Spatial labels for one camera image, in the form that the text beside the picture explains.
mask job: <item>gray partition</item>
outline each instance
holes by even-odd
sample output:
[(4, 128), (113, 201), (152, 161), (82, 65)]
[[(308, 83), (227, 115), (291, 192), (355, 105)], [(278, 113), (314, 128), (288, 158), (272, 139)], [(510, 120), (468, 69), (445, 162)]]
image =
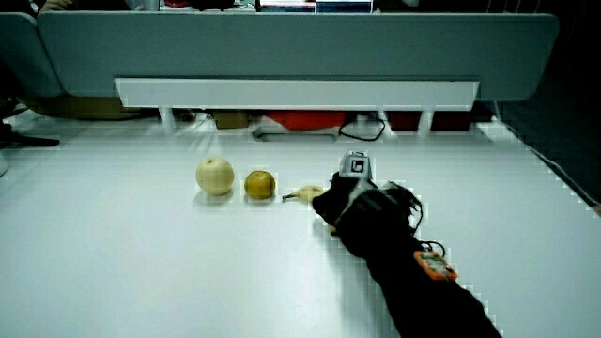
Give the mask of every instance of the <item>gray partition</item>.
[(47, 98), (62, 94), (36, 20), (25, 13), (0, 13), (0, 27), (0, 63), (14, 74), (23, 95)]
[(44, 12), (65, 89), (114, 78), (468, 80), (479, 100), (535, 91), (558, 33), (547, 14)]

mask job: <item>cardboard box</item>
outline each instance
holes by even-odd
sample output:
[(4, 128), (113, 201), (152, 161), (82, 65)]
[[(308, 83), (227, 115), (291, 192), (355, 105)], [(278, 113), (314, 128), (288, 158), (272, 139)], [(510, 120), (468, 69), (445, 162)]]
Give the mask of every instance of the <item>cardboard box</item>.
[(249, 114), (245, 110), (217, 110), (213, 111), (217, 129), (248, 128)]
[(64, 95), (55, 98), (23, 97), (18, 99), (32, 111), (51, 117), (118, 120), (143, 115), (140, 108), (123, 107), (120, 98)]

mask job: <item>brown round fruit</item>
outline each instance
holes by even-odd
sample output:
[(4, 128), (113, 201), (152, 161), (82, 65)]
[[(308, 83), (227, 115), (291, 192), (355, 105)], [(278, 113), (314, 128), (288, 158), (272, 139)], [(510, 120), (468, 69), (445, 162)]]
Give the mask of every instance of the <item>brown round fruit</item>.
[(244, 190), (254, 199), (265, 199), (275, 191), (275, 179), (263, 170), (255, 170), (246, 177)]

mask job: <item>white table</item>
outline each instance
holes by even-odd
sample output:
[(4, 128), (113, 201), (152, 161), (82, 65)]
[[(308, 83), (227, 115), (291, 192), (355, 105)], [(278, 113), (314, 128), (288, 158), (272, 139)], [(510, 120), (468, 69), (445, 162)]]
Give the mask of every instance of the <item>white table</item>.
[[(260, 143), (255, 124), (211, 121), (171, 136), (156, 119), (21, 126), (61, 145), (2, 150), (0, 336), (398, 336), (362, 260), (306, 204), (281, 203), (328, 187), (349, 149), (368, 151), (377, 183), (413, 189), (419, 238), (445, 245), (503, 336), (601, 333), (601, 222), (504, 128), (315, 144)], [(225, 197), (195, 182), (207, 156), (236, 170)], [(275, 175), (276, 198), (245, 197), (254, 169)]]

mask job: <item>small banana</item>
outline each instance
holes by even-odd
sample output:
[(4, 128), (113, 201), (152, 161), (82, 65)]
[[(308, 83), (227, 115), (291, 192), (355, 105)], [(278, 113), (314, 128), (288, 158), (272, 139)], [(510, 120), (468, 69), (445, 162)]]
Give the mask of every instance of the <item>small banana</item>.
[(311, 203), (316, 196), (323, 193), (323, 188), (317, 186), (304, 186), (295, 192), (292, 192), (282, 197), (282, 202), (291, 197), (300, 197), (301, 199)]

